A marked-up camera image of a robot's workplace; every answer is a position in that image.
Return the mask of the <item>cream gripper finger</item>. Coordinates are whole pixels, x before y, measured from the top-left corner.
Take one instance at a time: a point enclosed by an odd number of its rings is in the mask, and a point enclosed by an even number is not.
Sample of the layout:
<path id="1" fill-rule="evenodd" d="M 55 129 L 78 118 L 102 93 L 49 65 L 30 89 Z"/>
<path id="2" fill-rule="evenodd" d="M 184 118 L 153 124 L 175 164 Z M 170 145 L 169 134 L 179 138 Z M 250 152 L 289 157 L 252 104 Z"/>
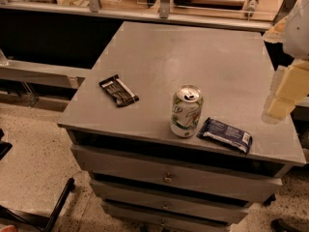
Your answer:
<path id="1" fill-rule="evenodd" d="M 272 120 L 284 120 L 309 95 L 309 62 L 294 60 L 274 72 L 264 113 Z"/>

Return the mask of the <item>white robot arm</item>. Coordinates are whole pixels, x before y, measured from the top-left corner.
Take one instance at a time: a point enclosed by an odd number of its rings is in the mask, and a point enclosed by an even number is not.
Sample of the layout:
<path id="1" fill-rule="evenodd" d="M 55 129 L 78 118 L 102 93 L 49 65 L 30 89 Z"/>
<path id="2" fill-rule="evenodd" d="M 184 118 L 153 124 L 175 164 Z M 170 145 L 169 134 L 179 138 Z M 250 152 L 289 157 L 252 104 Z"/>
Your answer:
<path id="1" fill-rule="evenodd" d="M 274 72 L 264 106 L 263 120 L 277 124 L 309 95 L 309 0 L 299 0 L 264 39 L 281 42 L 283 51 L 294 58 L 291 65 Z"/>

